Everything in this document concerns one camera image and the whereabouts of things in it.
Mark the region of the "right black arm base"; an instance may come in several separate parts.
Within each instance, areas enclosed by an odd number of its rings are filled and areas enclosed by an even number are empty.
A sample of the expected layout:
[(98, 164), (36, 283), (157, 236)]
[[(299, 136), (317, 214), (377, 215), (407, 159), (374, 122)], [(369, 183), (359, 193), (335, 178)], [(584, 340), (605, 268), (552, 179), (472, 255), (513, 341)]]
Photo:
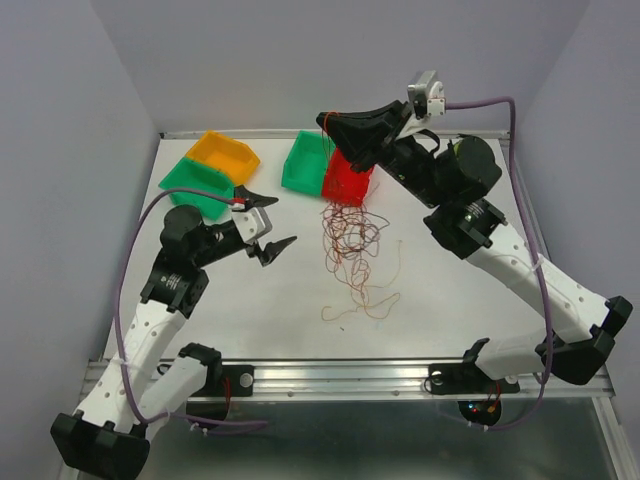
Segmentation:
[(436, 396), (455, 396), (464, 420), (492, 427), (501, 418), (502, 397), (519, 393), (520, 385), (492, 380), (473, 364), (435, 363), (429, 366), (423, 389)]

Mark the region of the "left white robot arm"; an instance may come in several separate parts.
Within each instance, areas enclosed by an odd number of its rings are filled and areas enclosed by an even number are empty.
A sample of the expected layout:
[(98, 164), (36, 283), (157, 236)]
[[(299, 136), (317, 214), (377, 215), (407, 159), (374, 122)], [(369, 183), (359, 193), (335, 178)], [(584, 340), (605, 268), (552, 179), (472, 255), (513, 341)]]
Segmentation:
[(101, 479), (138, 477), (159, 430), (192, 394), (210, 394), (222, 384), (220, 352), (197, 343), (183, 347), (167, 372), (153, 378), (208, 286), (206, 267), (238, 252), (268, 266), (295, 240), (259, 243), (272, 229), (266, 209), (277, 203), (275, 197), (245, 186), (229, 198), (201, 195), (227, 207), (230, 219), (207, 224), (192, 205), (165, 214), (161, 248), (132, 321), (125, 326), (119, 316), (113, 319), (116, 353), (74, 412), (59, 414), (51, 426), (62, 460), (72, 469)]

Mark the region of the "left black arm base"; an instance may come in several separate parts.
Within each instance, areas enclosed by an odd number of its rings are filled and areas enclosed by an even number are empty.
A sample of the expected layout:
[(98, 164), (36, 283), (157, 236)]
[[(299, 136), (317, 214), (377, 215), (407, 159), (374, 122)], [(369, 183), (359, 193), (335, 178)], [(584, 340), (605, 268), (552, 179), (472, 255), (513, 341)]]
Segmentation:
[(204, 386), (186, 403), (186, 414), (217, 421), (230, 419), (234, 399), (253, 395), (254, 367), (224, 365), (209, 370)]

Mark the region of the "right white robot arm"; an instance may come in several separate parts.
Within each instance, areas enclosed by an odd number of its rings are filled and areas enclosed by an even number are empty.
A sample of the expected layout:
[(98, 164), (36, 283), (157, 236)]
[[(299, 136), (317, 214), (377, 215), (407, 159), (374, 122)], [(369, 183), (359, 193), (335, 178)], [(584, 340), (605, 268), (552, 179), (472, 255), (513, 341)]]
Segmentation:
[(510, 97), (394, 101), (367, 112), (321, 112), (316, 122), (353, 171), (379, 166), (431, 209), (424, 223), (441, 247), (495, 278), (544, 319), (537, 333), (476, 341), (460, 363), (432, 377), (436, 387), (482, 390), (521, 374), (585, 385), (606, 363), (632, 304), (572, 279), (538, 252), (530, 231), (518, 233), (488, 201), (502, 170), (485, 141), (465, 135), (440, 151), (414, 137), (427, 134), (426, 123), (436, 116), (501, 103), (515, 104)]

